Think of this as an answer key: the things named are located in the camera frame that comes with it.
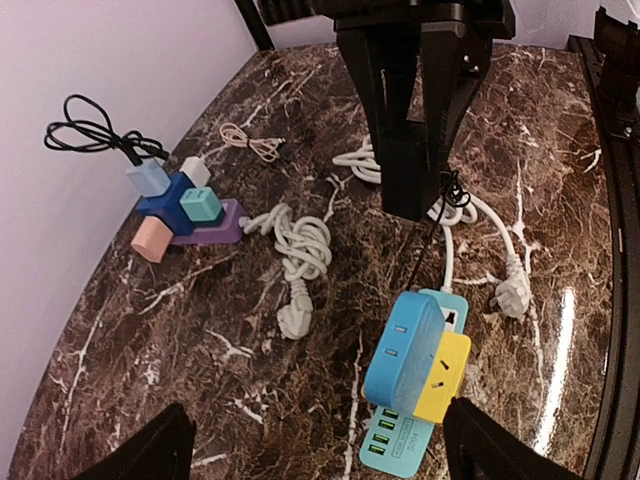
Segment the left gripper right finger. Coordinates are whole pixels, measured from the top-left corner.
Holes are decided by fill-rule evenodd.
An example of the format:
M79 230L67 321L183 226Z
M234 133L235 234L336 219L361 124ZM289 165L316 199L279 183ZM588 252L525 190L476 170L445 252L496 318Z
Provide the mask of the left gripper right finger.
M454 398L443 420L452 479L577 479L537 454L465 397Z

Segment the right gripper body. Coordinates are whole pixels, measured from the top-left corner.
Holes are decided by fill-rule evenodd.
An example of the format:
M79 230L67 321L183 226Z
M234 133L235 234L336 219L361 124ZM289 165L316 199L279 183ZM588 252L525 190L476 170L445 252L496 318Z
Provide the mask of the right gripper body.
M484 65L515 36L509 1L321 1L348 65Z

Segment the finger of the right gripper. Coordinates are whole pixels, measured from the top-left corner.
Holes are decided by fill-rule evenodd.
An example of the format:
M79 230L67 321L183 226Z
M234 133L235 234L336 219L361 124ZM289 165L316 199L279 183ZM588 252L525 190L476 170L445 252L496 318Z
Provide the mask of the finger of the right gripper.
M439 196L441 172L448 167L460 124L488 73L492 49L493 41L467 24L421 27L423 210Z
M364 108L375 161L381 167L382 208L421 221L435 202L426 126L408 118L418 71L419 36L386 29L348 29L337 46Z

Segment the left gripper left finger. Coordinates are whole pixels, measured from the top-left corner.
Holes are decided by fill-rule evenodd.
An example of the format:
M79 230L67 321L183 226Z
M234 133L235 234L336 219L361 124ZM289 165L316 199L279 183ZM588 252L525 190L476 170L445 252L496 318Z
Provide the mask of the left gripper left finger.
M195 434L196 423L174 402L75 479L189 479Z

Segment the yellow cube socket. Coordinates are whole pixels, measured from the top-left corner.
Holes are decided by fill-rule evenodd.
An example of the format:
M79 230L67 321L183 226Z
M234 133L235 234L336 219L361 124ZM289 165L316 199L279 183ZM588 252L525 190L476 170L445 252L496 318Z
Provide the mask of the yellow cube socket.
M441 424L453 398L458 396L471 351L471 339L445 331L432 362L413 416Z

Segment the teal power strip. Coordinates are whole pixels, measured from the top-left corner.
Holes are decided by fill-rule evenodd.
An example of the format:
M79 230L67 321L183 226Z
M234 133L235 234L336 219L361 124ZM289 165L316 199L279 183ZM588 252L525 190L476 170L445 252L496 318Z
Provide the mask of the teal power strip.
M472 224L484 213L496 226L506 249L506 279L494 300L511 318L528 309L528 275L502 219L484 201L463 190L458 174L444 175L443 195L429 217L445 240L445 272L438 290L405 291L396 299L369 368L363 395L375 412L360 447L360 462L399 478L415 475L436 425L457 396L471 350L463 330L467 300L452 292L454 242L451 229Z

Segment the blue square adapter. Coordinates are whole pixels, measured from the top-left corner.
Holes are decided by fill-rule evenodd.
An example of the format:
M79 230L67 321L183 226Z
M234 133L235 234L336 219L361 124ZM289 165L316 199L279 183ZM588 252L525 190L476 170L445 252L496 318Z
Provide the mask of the blue square adapter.
M405 291L396 299L364 380L365 398L412 416L445 327L436 298Z

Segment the black charger with cable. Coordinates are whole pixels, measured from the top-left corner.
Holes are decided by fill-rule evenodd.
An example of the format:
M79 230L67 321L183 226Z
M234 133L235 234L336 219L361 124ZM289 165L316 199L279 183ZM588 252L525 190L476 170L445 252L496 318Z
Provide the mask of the black charger with cable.
M425 258L426 250L434 238L436 227L439 226L445 245L444 277L440 291L452 292L455 255L452 228L460 222L473 224L478 219L477 210L471 201L471 194L463 188L459 175L458 170L447 169L441 172L439 197L427 212L427 218L432 221L433 226L423 241L418 259L406 281L406 290L412 289Z

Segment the pink charger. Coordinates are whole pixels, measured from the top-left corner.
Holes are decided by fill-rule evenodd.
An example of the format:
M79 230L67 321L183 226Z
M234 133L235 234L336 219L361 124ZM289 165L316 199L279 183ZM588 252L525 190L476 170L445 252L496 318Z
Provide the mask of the pink charger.
M134 235L131 246L147 261L160 263L173 237L172 230L161 219L146 216Z

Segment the white charger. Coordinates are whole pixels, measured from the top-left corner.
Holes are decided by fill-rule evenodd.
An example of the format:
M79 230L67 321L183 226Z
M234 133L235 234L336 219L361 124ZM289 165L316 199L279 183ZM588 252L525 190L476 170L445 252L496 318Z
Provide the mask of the white charger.
M180 171L189 178L195 188L206 187L211 178L210 170L204 160L198 156L187 157L183 161Z

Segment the purple power strip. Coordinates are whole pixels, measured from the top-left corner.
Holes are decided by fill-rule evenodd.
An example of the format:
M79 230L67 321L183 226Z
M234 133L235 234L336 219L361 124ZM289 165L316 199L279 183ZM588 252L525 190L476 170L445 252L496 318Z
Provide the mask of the purple power strip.
M306 336L314 312L307 283L327 273L332 261L331 233L325 222L314 216L293 218L292 208L279 203L269 211L250 217L235 199L222 201L225 217L213 227L196 227L188 236L176 236L172 243L224 245L240 242L257 232L274 236L274 248L282 255L284 278L290 286L290 302L277 312L282 335L291 340Z

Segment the teal charger plug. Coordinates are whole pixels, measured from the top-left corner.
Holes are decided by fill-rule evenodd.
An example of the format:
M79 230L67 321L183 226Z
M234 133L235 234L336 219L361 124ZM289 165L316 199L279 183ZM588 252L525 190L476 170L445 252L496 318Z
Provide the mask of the teal charger plug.
M222 203L210 187L187 189L180 205L193 223L213 223L223 213Z

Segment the dark blue cube socket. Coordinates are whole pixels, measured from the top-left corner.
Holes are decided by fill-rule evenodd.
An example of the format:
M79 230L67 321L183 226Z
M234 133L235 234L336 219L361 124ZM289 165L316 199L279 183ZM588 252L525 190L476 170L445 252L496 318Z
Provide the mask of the dark blue cube socket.
M182 194L189 188L195 188L182 172L170 174L170 188L159 197L143 197L136 210L142 217L155 216L169 227L175 236L189 236L196 228L219 225L225 217L225 210L213 223L193 223L180 205Z

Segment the light blue charger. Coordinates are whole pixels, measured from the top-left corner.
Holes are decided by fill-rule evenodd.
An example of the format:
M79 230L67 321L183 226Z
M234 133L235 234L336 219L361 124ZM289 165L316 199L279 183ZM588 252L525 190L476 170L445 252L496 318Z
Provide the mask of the light blue charger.
M171 180L155 158L143 159L139 165L125 170L128 180L142 197L162 196L171 186Z

